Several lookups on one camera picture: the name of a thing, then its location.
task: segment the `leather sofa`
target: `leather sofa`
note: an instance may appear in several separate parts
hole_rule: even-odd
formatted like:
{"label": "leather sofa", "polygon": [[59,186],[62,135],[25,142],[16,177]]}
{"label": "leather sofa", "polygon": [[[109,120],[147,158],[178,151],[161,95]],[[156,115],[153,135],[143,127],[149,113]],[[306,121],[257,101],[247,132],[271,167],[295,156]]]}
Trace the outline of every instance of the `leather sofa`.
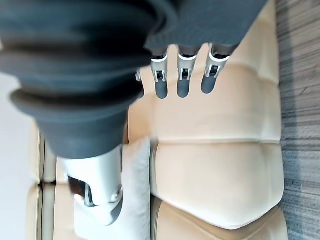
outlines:
{"label": "leather sofa", "polygon": [[[284,191],[278,43],[270,1],[220,74],[201,92],[209,47],[177,96],[177,49],[169,48],[168,97],[158,99],[149,67],[144,97],[130,109],[128,140],[152,139],[153,240],[287,240],[277,206]],[[28,240],[78,240],[74,201],[60,163],[34,127],[27,205]]]}

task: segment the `gray carpet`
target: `gray carpet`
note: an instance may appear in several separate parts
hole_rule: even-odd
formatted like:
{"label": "gray carpet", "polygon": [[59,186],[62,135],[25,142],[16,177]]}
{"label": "gray carpet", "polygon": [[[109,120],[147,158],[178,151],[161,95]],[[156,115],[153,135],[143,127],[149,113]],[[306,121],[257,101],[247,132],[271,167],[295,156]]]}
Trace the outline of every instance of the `gray carpet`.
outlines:
{"label": "gray carpet", "polygon": [[277,0],[289,240],[320,239],[320,0]]}

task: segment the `sofa seat cushion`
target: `sofa seat cushion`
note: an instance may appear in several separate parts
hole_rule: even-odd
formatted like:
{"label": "sofa seat cushion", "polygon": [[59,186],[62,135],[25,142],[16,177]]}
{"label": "sofa seat cushion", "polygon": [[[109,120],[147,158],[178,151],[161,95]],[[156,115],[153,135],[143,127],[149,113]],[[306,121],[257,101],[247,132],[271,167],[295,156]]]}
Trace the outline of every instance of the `sofa seat cushion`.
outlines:
{"label": "sofa seat cushion", "polygon": [[30,172],[37,184],[54,183],[56,181],[57,157],[45,142],[44,136],[36,122],[33,122],[30,132]]}
{"label": "sofa seat cushion", "polygon": [[145,95],[129,109],[129,141],[150,136],[151,192],[212,225],[241,228],[282,198],[279,57],[274,2],[254,22],[219,75],[201,91],[202,46],[186,98],[177,96],[177,48],[168,52],[168,96],[158,99],[149,67]]}
{"label": "sofa seat cushion", "polygon": [[27,240],[81,240],[74,230],[74,200],[67,184],[30,189],[27,199]]}
{"label": "sofa seat cushion", "polygon": [[151,216],[152,240],[288,240],[285,216],[278,206],[237,230],[212,226],[159,199],[151,204]]}

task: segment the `white wall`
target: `white wall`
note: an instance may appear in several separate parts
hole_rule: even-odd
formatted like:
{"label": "white wall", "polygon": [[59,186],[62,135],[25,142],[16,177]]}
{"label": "white wall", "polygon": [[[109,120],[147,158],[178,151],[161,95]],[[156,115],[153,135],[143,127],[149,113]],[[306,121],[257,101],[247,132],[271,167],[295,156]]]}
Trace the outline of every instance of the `white wall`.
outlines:
{"label": "white wall", "polygon": [[29,176],[31,119],[9,100],[19,87],[0,73],[0,239],[26,238],[26,203],[33,181]]}

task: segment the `robotic finger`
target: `robotic finger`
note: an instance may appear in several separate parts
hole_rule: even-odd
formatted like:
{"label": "robotic finger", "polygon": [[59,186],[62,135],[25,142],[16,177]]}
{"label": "robotic finger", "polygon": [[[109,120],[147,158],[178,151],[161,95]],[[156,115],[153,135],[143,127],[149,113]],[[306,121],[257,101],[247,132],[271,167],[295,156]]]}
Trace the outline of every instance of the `robotic finger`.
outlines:
{"label": "robotic finger", "polygon": [[185,98],[189,94],[190,78],[200,47],[178,46],[178,50],[178,83],[176,91],[180,98]]}
{"label": "robotic finger", "polygon": [[205,63],[205,71],[201,83],[201,90],[205,94],[213,91],[217,77],[238,45],[225,46],[211,43],[209,47],[209,54]]}
{"label": "robotic finger", "polygon": [[158,98],[165,99],[168,95],[168,54],[167,48],[161,53],[153,55],[151,59],[151,70],[155,83],[155,93]]}

